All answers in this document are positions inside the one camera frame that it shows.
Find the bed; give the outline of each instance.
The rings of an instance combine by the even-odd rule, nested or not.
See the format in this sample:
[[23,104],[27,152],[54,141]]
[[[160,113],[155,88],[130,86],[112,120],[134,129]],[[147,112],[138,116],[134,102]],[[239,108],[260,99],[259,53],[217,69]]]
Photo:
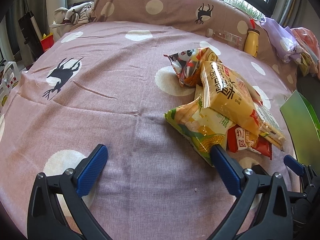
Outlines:
[[[200,19],[200,8],[213,10]],[[208,29],[247,36],[250,18],[221,0],[95,0],[92,22],[66,33],[23,72],[1,112],[0,201],[18,229],[27,234],[36,174],[75,168],[102,143],[108,162],[83,199],[113,239],[206,239],[212,233],[235,198],[163,117],[195,92],[179,86],[163,54],[199,47],[210,47],[246,78],[287,138],[285,152],[273,147],[272,161],[247,150],[230,156],[244,168],[279,171],[288,190],[300,191],[298,177],[283,164],[294,150],[279,111],[296,89],[297,66],[277,58],[256,24],[260,44],[253,58],[243,47],[206,37]],[[60,204],[76,230],[62,198]]]

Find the red container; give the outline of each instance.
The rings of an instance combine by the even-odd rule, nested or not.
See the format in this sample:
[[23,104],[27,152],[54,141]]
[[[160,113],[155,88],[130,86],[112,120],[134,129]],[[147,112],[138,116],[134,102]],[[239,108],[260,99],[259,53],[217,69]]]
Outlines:
[[47,51],[48,49],[50,49],[53,46],[53,44],[53,35],[49,35],[41,41],[43,51]]

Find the black deer print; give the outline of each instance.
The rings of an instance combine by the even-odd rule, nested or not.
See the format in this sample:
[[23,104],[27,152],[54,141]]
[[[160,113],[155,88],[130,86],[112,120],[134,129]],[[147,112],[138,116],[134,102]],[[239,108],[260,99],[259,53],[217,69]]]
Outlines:
[[59,78],[60,81],[57,82],[57,84],[55,85],[55,87],[53,89],[49,89],[48,91],[44,92],[42,97],[46,97],[47,100],[49,99],[49,95],[51,92],[54,92],[55,90],[57,91],[57,94],[61,91],[61,87],[72,77],[73,73],[75,71],[78,71],[79,66],[80,66],[80,60],[83,59],[83,57],[81,59],[79,59],[76,63],[73,64],[73,66],[71,68],[63,68],[63,66],[65,65],[65,63],[69,62],[70,60],[74,59],[71,58],[69,60],[67,60],[65,63],[62,64],[63,61],[65,61],[67,58],[64,58],[59,65],[57,66],[57,68],[55,68],[48,77],[56,77]]
[[208,7],[209,7],[208,10],[206,10],[206,11],[203,10],[204,9],[204,4],[202,3],[202,6],[200,6],[199,9],[198,9],[198,19],[195,20],[195,23],[203,24],[203,20],[202,20],[203,16],[211,17],[211,12],[213,10],[213,5],[212,5],[212,9],[210,9],[210,5],[209,4],[208,4]]

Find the red straw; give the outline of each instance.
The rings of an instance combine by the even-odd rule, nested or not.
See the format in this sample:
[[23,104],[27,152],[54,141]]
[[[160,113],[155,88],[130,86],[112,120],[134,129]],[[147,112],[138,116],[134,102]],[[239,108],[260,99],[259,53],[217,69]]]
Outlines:
[[254,23],[254,19],[250,19],[250,22],[251,22],[251,24],[252,24],[252,28],[256,28],[256,24]]

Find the red snack package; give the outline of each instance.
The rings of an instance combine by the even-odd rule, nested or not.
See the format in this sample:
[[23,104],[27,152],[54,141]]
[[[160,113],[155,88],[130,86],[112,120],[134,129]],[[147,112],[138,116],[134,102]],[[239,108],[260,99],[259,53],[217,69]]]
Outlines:
[[236,153],[237,151],[248,149],[257,154],[265,155],[272,160],[271,143],[260,135],[257,139],[252,133],[237,124],[228,130],[227,142],[230,152]]

